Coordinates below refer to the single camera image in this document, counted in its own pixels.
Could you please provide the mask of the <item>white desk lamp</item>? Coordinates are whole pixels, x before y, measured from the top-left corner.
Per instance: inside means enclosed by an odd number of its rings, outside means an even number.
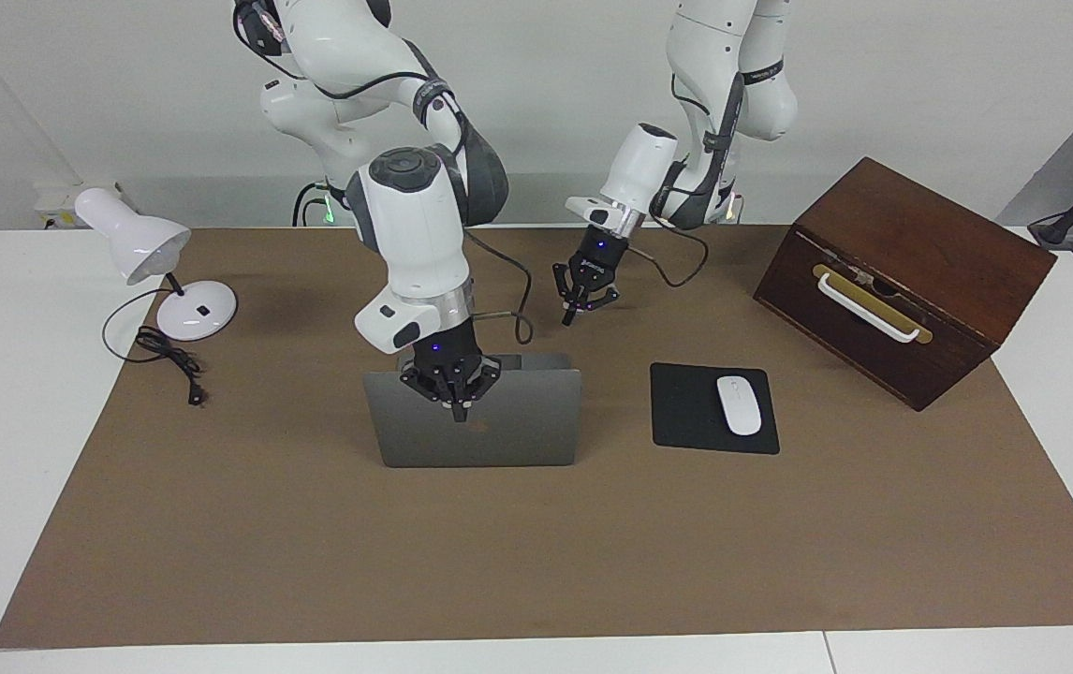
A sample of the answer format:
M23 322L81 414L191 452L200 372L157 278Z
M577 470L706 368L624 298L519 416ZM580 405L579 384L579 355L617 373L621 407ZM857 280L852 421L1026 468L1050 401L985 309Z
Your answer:
M171 340L204 340L227 326L237 311L236 294L218 281L181 285L173 277L193 230L170 219L143 216L108 189L84 189L74 201L84 223L109 241L114 266L127 285L164 274L171 293L158 308L158 328Z

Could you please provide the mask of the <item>grey aluminium laptop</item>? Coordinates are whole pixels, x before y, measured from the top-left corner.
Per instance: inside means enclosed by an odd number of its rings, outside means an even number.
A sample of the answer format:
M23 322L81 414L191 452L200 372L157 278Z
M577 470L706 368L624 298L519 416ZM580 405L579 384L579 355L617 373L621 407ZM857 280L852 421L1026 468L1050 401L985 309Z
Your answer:
M499 354L503 372L465 422L422 400L395 372L365 373L374 439L384 464L563 466L578 455L582 373L565 353Z

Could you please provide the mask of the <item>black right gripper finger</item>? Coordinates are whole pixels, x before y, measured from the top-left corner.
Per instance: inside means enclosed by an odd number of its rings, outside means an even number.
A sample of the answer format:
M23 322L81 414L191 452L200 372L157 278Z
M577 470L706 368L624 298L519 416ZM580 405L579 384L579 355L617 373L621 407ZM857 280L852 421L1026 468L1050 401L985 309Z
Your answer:
M452 417L461 417L461 375L455 368L446 364L421 368L416 363L408 363L401 368L400 381L415 389L425 400L449 406Z
M481 400L501 378L498 358L468 357L459 362L459 421L466 422L473 401Z

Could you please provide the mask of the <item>white computer mouse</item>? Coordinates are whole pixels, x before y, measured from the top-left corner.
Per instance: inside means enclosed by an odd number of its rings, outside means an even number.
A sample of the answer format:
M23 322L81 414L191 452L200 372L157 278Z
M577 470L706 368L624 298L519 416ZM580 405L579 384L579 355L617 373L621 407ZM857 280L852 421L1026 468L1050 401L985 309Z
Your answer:
M743 438L762 430L762 410L755 389L743 375L725 375L716 379L716 392L727 430Z

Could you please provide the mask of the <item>dark brown wooden box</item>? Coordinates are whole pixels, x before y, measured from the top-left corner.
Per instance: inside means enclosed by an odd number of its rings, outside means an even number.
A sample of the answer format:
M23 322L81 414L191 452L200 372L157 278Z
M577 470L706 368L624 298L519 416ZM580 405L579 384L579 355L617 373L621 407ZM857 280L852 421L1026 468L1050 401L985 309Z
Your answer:
M755 298L910 409L955 387L1010 336L1049 251L865 157L795 219ZM815 265L930 329L897 343L817 290Z

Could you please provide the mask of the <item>black mouse pad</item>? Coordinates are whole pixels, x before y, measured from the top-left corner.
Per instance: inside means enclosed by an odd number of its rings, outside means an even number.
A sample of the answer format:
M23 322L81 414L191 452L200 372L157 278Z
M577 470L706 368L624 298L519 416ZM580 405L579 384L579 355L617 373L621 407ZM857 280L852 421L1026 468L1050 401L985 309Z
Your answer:
M655 362L651 375L652 428L659 446L711 449L745 455L779 455L779 434L771 408L771 385L767 372L743 368L716 368L697 364ZM755 389L762 427L756 435L735 435L727 430L716 379L743 375Z

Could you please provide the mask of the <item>white wall power strip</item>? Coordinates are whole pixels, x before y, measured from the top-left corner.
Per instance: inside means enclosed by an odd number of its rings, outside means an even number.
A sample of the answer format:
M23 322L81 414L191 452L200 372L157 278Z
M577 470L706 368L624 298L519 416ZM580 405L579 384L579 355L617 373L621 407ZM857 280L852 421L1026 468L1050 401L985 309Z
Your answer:
M100 188L109 195L120 199L131 209L136 210L133 200L124 194L120 184L36 184L36 228L48 229L90 229L75 211L75 200L84 189Z

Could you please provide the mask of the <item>brown table mat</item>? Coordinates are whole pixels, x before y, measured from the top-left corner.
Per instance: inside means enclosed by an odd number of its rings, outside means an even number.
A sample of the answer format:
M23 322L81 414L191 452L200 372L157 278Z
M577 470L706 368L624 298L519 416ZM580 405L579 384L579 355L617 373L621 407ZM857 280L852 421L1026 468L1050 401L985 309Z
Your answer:
M210 400L124 366L0 648L1073 624L1073 500L982 364L915 413L752 299L782 228L714 230L684 290L558 323L571 466L391 469L352 325L384 283L341 229L204 229L180 274L240 296ZM767 372L779 455L659 446L655 362Z

